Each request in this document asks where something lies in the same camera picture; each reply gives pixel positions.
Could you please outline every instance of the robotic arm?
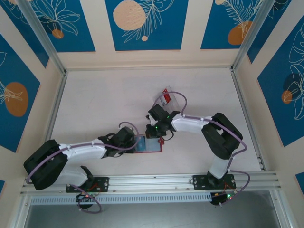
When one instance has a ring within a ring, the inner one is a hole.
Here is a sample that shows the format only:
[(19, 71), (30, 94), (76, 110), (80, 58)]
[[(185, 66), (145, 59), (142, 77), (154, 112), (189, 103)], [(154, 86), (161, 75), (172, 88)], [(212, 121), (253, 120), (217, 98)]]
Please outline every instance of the robotic arm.
[[(165, 136), (167, 131), (203, 133), (215, 155), (207, 174), (210, 189), (219, 188), (223, 184), (229, 160), (239, 146), (239, 141), (231, 133), (219, 131), (223, 127), (227, 128), (242, 139), (242, 134), (223, 114), (217, 113), (206, 118), (181, 115), (177, 111), (169, 114), (157, 104), (148, 111), (147, 118), (151, 122), (146, 126), (147, 138)], [(37, 190), (53, 184), (71, 184), (89, 190), (96, 180), (81, 163), (84, 160), (115, 157), (116, 154), (120, 156), (125, 152), (133, 153), (136, 143), (135, 135), (128, 127), (122, 128), (116, 134), (111, 133), (86, 143), (67, 145), (49, 140), (25, 161), (24, 168)]]
[(67, 145), (48, 140), (24, 162), (24, 168), (37, 190), (53, 184), (72, 184), (87, 190), (95, 179), (87, 167), (81, 166), (84, 160), (133, 153), (136, 143), (128, 127), (85, 143)]
[(207, 177), (211, 187), (217, 188), (222, 184), (225, 175), (228, 172), (229, 160), (233, 151), (238, 148), (239, 141), (220, 126), (228, 128), (239, 139), (243, 139), (242, 134), (222, 113), (216, 113), (214, 116), (206, 118), (181, 115), (180, 112), (173, 111), (168, 113), (158, 104), (148, 111), (147, 119), (151, 124), (147, 125), (147, 138), (158, 138), (166, 135), (166, 131), (191, 132), (205, 136), (212, 152), (214, 160)]

